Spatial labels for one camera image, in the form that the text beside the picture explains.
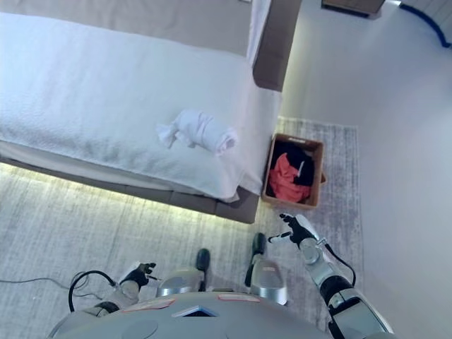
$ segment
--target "clothing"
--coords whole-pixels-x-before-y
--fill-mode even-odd
[[[168,148],[178,139],[188,147],[199,145],[217,156],[238,142],[233,128],[194,109],[184,109],[170,125],[157,125],[156,131],[160,141]]]
[[[283,153],[270,170],[269,184],[276,198],[298,203],[311,194],[311,187],[294,183],[299,170],[289,163],[287,153]]]
[[[312,186],[312,183],[314,182],[314,161],[299,146],[292,142],[275,142],[270,168],[275,168],[277,160],[284,153],[287,153],[287,160],[289,161],[290,166],[296,168],[297,171],[302,166],[302,170],[299,175],[295,177],[293,182],[297,185]]]

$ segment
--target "red cloth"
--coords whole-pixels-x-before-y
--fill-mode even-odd
[[[287,153],[276,160],[275,169],[270,170],[269,184],[278,199],[298,203],[311,194],[311,187],[294,184],[298,169],[290,166]]]

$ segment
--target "bed frame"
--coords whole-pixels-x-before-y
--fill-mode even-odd
[[[254,65],[254,80],[257,86],[281,92],[289,61],[290,48],[295,33],[299,7],[302,0],[276,0],[272,1],[261,43]],[[102,182],[84,177],[78,177],[63,172],[25,164],[16,160],[0,157],[0,162],[22,167],[27,170],[53,175],[62,179],[80,182],[90,186],[130,194],[140,198],[167,203],[173,206],[197,210],[202,213],[217,215],[222,218],[236,220],[251,224],[256,217],[259,196],[239,187],[237,193],[240,200],[234,203],[223,203],[214,198],[194,196],[173,191],[160,191],[157,189],[143,189]]]

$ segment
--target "robot finger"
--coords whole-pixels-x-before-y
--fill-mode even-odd
[[[271,244],[281,243],[281,242],[292,242],[290,237],[293,235],[292,232],[285,232],[274,237],[269,237],[268,242]]]
[[[287,222],[287,223],[291,222],[294,219],[293,215],[285,214],[285,213],[281,213],[280,218],[282,219],[282,221]]]

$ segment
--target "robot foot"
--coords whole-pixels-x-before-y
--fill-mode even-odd
[[[201,282],[199,292],[206,291],[207,270],[210,265],[210,252],[208,249],[200,249],[196,255],[196,269],[204,272],[204,280]]]
[[[253,275],[254,257],[256,255],[263,255],[266,251],[267,239],[264,233],[256,233],[253,238],[251,260],[249,262],[248,271],[245,277],[245,286],[251,286],[251,276]]]

